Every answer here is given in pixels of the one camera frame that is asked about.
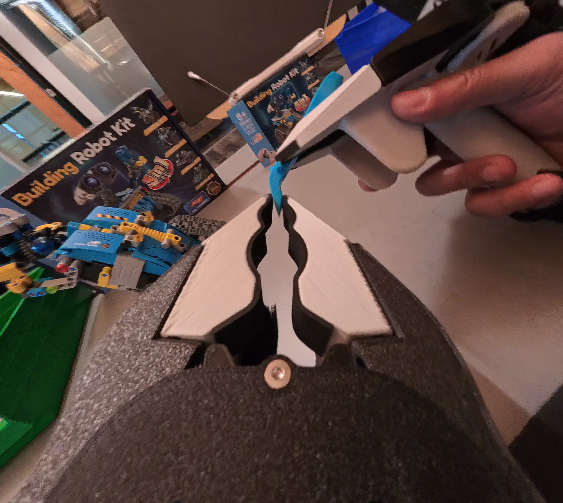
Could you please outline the grey blue toy robot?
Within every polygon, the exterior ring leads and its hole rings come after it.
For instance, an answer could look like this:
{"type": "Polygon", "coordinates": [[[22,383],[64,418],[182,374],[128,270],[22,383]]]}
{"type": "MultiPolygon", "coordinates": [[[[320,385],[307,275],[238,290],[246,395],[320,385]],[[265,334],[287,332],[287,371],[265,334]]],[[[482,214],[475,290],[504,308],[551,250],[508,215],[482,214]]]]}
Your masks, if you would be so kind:
{"type": "Polygon", "coordinates": [[[29,218],[9,208],[1,208],[1,257],[32,262],[47,257],[67,238],[60,222],[32,227],[29,218]]]}

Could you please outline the blue brick separator tool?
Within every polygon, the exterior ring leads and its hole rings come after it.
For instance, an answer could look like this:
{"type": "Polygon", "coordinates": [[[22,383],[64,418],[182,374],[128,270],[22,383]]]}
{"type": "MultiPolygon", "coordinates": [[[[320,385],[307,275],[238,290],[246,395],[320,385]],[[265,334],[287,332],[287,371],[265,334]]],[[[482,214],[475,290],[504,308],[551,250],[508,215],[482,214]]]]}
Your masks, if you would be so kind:
{"type": "MultiPolygon", "coordinates": [[[[330,72],[320,83],[317,91],[313,95],[313,98],[305,112],[308,115],[312,112],[318,105],[320,105],[326,98],[328,98],[338,87],[343,83],[343,76],[335,71],[330,72]]],[[[289,171],[293,168],[297,162],[298,157],[291,159],[290,161],[276,161],[274,165],[270,168],[269,175],[269,185],[273,203],[275,205],[278,216],[281,215],[283,207],[283,193],[282,184],[285,177],[289,171]]]]}

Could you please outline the blue tracked toy robot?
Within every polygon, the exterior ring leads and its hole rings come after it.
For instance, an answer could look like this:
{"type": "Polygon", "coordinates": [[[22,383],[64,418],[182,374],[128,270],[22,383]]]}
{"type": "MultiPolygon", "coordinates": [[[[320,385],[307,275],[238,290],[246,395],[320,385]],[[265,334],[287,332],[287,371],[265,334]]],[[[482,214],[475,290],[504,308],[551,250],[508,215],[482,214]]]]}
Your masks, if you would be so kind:
{"type": "Polygon", "coordinates": [[[23,298],[80,284],[99,292],[140,291],[226,223],[189,215],[167,223],[151,211],[99,206],[82,222],[61,224],[67,238],[47,257],[32,262],[1,258],[1,289],[23,298]]]}

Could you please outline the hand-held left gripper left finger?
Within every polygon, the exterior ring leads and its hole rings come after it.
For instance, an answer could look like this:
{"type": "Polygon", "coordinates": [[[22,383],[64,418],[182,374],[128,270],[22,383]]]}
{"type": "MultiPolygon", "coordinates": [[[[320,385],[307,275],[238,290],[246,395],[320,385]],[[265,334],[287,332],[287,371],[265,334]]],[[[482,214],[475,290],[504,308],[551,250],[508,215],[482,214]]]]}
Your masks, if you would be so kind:
{"type": "Polygon", "coordinates": [[[267,316],[257,266],[267,252],[272,197],[264,195],[203,242],[160,330],[163,338],[252,341],[267,316]]]}

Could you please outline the large robot kit box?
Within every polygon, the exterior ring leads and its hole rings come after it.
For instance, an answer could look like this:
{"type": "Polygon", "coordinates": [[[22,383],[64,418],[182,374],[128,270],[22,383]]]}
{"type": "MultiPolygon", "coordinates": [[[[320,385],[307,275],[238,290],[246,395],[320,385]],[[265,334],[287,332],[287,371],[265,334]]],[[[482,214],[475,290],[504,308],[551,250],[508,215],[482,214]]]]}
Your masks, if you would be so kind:
{"type": "Polygon", "coordinates": [[[226,189],[209,161],[149,88],[1,191],[43,222],[79,221],[96,206],[195,215],[226,189]]]}

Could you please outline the small robot kit box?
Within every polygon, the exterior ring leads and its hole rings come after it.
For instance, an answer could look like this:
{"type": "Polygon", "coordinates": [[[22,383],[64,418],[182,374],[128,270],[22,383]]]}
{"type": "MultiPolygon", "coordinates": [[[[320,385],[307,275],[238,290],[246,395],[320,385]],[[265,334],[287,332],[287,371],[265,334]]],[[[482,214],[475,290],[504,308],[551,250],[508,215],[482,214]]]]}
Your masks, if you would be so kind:
{"type": "Polygon", "coordinates": [[[243,96],[228,117],[263,167],[304,117],[320,86],[315,65],[300,56],[243,96]]]}

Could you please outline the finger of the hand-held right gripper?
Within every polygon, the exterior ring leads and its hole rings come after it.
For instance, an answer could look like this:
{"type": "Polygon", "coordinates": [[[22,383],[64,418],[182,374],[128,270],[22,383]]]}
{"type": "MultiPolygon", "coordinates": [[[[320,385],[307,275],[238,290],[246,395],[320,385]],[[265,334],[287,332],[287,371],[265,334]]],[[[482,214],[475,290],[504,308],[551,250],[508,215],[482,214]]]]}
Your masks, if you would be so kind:
{"type": "Polygon", "coordinates": [[[341,120],[382,88],[382,81],[371,65],[365,65],[342,83],[331,95],[301,119],[275,159],[286,163],[325,140],[341,120]]]}
{"type": "Polygon", "coordinates": [[[332,156],[341,162],[339,156],[340,147],[347,140],[348,135],[344,132],[332,132],[318,143],[309,147],[300,147],[297,149],[295,156],[288,161],[288,168],[300,168],[327,156],[332,156]]]}

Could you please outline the white bar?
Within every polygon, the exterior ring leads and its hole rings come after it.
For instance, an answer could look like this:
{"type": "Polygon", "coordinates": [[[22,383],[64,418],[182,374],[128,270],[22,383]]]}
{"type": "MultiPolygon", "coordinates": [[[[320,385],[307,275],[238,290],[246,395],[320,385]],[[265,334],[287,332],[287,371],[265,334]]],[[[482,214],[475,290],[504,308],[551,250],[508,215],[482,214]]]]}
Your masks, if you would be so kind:
{"type": "Polygon", "coordinates": [[[293,61],[298,60],[305,55],[311,56],[316,53],[323,46],[326,38],[327,35],[325,29],[317,28],[316,30],[314,30],[311,34],[307,35],[299,43],[297,43],[285,55],[274,61],[259,74],[249,78],[243,84],[238,86],[234,91],[232,91],[228,98],[229,105],[236,105],[246,95],[250,94],[261,84],[263,84],[268,78],[273,76],[275,73],[278,73],[283,68],[287,67],[293,61]]]}

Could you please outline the white desk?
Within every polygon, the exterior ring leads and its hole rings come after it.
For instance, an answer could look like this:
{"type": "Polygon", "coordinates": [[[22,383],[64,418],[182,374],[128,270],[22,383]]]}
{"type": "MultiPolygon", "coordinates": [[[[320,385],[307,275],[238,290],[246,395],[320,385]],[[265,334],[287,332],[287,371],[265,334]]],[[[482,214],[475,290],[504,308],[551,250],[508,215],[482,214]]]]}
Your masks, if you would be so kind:
{"type": "Polygon", "coordinates": [[[191,249],[75,373],[12,502],[543,502],[509,446],[562,386],[562,225],[473,217],[416,177],[355,194],[327,156],[285,182],[351,243],[391,336],[297,337],[272,208],[262,331],[160,336],[191,249]]]}

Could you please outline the person's right hand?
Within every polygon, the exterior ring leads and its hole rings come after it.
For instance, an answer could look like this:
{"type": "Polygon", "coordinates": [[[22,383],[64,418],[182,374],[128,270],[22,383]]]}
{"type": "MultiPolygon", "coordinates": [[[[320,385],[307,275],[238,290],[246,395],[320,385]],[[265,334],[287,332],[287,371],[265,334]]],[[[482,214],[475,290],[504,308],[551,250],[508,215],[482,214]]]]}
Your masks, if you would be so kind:
{"type": "MultiPolygon", "coordinates": [[[[562,33],[541,36],[482,65],[416,90],[398,93],[394,113],[428,124],[477,107],[493,106],[562,165],[562,33]]],[[[481,217],[546,218],[562,223],[562,178],[544,172],[516,182],[516,166],[503,155],[463,161],[431,136],[441,159],[416,181],[433,197],[465,190],[465,207],[481,217]]]]}

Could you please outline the green plastic bin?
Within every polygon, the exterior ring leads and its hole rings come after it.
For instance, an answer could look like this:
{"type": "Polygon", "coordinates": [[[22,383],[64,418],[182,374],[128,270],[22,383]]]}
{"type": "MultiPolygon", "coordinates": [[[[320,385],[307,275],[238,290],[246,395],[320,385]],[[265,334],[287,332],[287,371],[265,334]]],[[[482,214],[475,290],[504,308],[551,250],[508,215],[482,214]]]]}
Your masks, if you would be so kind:
{"type": "Polygon", "coordinates": [[[99,291],[1,295],[1,467],[59,415],[99,291]]]}

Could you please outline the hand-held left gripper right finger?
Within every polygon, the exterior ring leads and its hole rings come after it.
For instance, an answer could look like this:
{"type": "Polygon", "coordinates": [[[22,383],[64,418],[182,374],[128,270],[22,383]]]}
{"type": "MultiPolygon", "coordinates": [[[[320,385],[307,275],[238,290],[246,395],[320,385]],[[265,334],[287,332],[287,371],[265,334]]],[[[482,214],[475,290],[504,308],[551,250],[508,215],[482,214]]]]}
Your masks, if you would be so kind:
{"type": "Polygon", "coordinates": [[[351,243],[293,198],[283,198],[293,279],[292,325],[315,354],[334,344],[391,336],[392,326],[352,251],[351,243]]]}

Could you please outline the blue plastic bin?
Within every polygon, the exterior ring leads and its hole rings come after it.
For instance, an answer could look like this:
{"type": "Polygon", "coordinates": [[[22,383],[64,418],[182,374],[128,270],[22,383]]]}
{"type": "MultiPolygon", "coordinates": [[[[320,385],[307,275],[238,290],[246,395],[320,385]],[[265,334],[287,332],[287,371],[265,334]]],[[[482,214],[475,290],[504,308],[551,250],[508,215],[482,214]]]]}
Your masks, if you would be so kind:
{"type": "Polygon", "coordinates": [[[409,22],[371,3],[348,21],[334,40],[348,70],[355,74],[410,27],[409,22]]]}

